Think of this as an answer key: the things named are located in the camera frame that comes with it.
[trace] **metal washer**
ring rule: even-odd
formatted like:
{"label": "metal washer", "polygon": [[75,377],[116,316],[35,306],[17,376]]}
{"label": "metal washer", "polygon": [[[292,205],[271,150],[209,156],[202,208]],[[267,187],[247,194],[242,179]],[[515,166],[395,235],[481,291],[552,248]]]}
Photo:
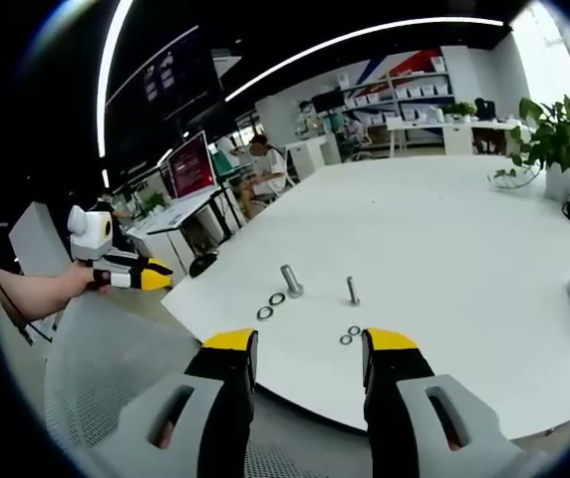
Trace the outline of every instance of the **metal washer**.
{"label": "metal washer", "polygon": [[280,306],[284,302],[285,302],[285,294],[283,294],[282,292],[277,292],[276,294],[272,294],[272,297],[269,298],[270,306]]}
{"label": "metal washer", "polygon": [[269,319],[270,317],[272,317],[274,315],[274,309],[272,309],[270,306],[264,306],[261,307],[258,312],[256,313],[256,320],[260,321],[260,322],[264,322],[267,319]]}

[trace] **computer monitor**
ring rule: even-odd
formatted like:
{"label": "computer monitor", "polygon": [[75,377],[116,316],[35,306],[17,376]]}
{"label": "computer monitor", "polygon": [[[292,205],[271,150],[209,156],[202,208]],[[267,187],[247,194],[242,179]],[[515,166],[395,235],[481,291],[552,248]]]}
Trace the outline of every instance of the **computer monitor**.
{"label": "computer monitor", "polygon": [[334,90],[332,92],[313,97],[312,105],[314,105],[316,113],[326,112],[328,110],[333,110],[334,108],[342,107],[345,105],[343,92],[340,90]]}
{"label": "computer monitor", "polygon": [[169,177],[177,198],[214,186],[214,168],[205,131],[182,144],[168,159]]}

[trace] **white tabletop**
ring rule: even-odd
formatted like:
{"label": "white tabletop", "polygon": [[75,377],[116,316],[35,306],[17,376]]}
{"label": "white tabletop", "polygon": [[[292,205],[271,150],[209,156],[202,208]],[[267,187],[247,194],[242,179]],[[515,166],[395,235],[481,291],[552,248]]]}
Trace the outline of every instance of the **white tabletop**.
{"label": "white tabletop", "polygon": [[128,234],[144,238],[147,234],[177,229],[191,214],[203,207],[220,186],[208,187],[203,191],[175,199],[168,208],[156,216],[147,217],[128,230]]}
{"label": "white tabletop", "polygon": [[520,126],[518,122],[498,121],[472,121],[472,122],[419,122],[419,121],[391,121],[387,122],[387,130],[398,129],[427,129],[430,127],[476,127],[481,129],[514,129]]}
{"label": "white tabletop", "polygon": [[[362,345],[351,325],[415,340],[495,409],[516,438],[570,420],[570,222],[543,180],[492,190],[493,156],[328,166],[221,247],[218,261],[162,301],[199,340],[259,332],[258,382],[365,429]],[[305,294],[257,322],[291,264]],[[362,300],[348,305],[347,276]]]}
{"label": "white tabletop", "polygon": [[283,147],[285,149],[291,149],[292,147],[298,147],[298,146],[309,146],[309,145],[322,145],[325,144],[327,142],[327,138],[326,136],[320,135],[320,136],[312,136],[312,137],[308,137],[307,139],[303,139],[301,141],[296,141],[296,142],[290,142],[288,144],[285,144]]}

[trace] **ceiling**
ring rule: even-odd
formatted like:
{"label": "ceiling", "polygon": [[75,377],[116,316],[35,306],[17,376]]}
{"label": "ceiling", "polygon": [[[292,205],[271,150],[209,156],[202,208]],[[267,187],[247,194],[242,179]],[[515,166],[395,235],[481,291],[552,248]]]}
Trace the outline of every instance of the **ceiling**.
{"label": "ceiling", "polygon": [[[145,60],[185,30],[198,25],[212,49],[242,59],[222,78],[226,94],[279,62],[335,37],[398,20],[472,16],[510,22],[522,0],[416,0],[341,11],[326,4],[266,8],[264,2],[227,2],[212,11],[207,2],[135,2],[122,30],[111,71],[114,91]],[[438,45],[492,49],[508,33],[482,25],[428,25],[387,30],[324,49],[268,77],[232,103],[235,113],[256,100],[303,80],[354,62]]]}
{"label": "ceiling", "polygon": [[[13,16],[15,40],[9,51],[17,67],[21,48],[43,24],[57,2],[35,0],[20,3],[21,16]],[[133,158],[106,163],[98,158],[95,101],[99,64],[108,27],[117,0],[89,2],[83,15],[52,41],[29,74],[15,85],[14,127],[10,134],[17,149],[27,151],[21,159],[0,168],[0,190],[15,200],[0,206],[0,220],[11,222],[32,199],[68,205],[87,204],[102,186],[106,167],[119,186],[128,176],[119,173],[157,157]],[[111,69],[108,96],[143,62],[176,36],[198,25],[209,47],[241,57],[222,77],[229,94],[279,62],[323,41],[362,28],[397,20],[430,16],[473,16],[509,22],[522,7],[521,0],[414,0],[364,4],[341,10],[327,3],[280,7],[247,0],[212,5],[194,0],[135,0],[119,37]],[[397,52],[444,44],[493,48],[508,28],[481,25],[430,25],[405,27],[365,35],[324,49],[283,68],[250,88],[224,107],[240,116],[254,103],[303,80],[354,62]]]}

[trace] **black cable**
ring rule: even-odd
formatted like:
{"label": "black cable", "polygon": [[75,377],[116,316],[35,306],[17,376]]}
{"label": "black cable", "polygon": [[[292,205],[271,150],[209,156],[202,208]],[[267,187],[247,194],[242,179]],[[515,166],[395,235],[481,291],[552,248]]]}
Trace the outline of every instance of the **black cable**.
{"label": "black cable", "polygon": [[[15,305],[15,303],[13,302],[13,300],[10,298],[10,296],[8,295],[8,293],[4,290],[4,288],[2,287],[1,283],[0,283],[0,291],[2,291],[2,294],[4,294],[4,297],[6,298],[6,300],[8,301],[8,303],[13,307],[13,309],[15,309],[15,311],[17,312],[17,315],[19,316],[19,319],[24,323],[24,325],[30,327],[33,331],[35,331],[35,333],[40,336],[42,339],[44,339],[46,342],[48,343],[52,343],[53,340],[49,339],[48,337],[46,337],[46,335],[44,335],[39,329],[37,329],[35,326],[33,326],[31,324],[31,322],[26,319],[26,317],[22,314],[22,312],[19,310],[19,308]],[[32,345],[33,344],[33,340],[30,338],[30,336],[26,333],[25,329],[21,329],[17,324],[15,324],[12,319],[11,322],[13,323],[13,325],[17,328],[17,330],[19,331],[19,333],[22,335],[22,337],[26,340],[26,342],[28,342],[28,344]]]}

